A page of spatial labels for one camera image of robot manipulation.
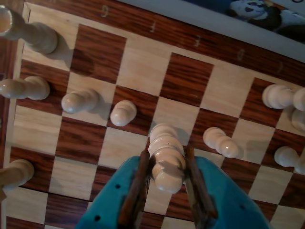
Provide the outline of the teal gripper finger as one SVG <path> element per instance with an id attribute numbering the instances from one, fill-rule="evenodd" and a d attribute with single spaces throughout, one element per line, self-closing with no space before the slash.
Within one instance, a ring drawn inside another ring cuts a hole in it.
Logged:
<path id="1" fill-rule="evenodd" d="M 149 189 L 150 154 L 128 158 L 95 197 L 77 229 L 138 229 Z"/>
<path id="2" fill-rule="evenodd" d="M 258 205 L 215 163 L 184 147 L 185 186 L 197 229 L 269 229 Z"/>

